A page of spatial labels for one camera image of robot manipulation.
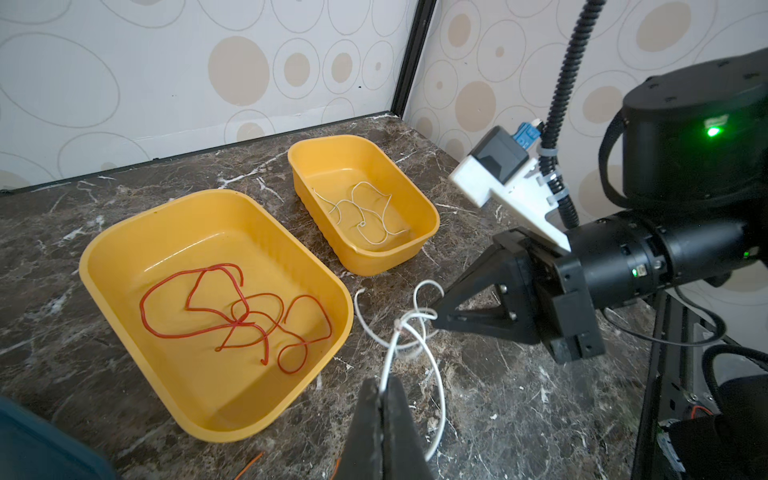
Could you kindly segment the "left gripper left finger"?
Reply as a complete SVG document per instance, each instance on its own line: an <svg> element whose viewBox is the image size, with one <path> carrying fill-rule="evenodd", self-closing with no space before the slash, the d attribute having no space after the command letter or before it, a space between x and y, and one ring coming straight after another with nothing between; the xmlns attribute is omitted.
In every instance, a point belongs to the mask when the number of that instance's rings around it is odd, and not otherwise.
<svg viewBox="0 0 768 480"><path fill-rule="evenodd" d="M383 479L383 422L379 384L363 381L335 480Z"/></svg>

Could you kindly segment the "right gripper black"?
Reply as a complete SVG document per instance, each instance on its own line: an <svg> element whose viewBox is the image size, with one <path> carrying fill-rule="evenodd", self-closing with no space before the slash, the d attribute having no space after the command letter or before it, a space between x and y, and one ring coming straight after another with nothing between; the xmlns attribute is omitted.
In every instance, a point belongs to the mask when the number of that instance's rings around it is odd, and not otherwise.
<svg viewBox="0 0 768 480"><path fill-rule="evenodd" d="M519 344L543 344L558 364L605 353L580 260L524 228L493 237L431 308L432 325Z"/></svg>

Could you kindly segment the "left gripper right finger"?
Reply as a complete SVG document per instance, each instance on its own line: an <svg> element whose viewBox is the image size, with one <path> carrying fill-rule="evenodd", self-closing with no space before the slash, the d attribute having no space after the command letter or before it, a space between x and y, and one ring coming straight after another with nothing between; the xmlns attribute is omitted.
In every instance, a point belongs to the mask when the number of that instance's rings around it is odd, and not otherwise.
<svg viewBox="0 0 768 480"><path fill-rule="evenodd" d="M388 379L383 394L383 478L433 479L419 443L404 387L395 376Z"/></svg>

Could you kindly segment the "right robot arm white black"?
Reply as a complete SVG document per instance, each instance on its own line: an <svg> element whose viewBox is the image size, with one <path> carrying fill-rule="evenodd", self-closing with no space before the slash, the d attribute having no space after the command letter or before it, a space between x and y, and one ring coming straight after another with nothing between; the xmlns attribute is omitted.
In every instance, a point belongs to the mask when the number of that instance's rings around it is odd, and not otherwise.
<svg viewBox="0 0 768 480"><path fill-rule="evenodd" d="M767 259L767 53L652 76L631 90L598 150L618 212L581 224L558 168L558 139L603 9L584 4L549 114L489 130L451 174L475 205L512 210L516 228L434 303L434 326L542 344L560 363L605 351L613 308Z"/></svg>

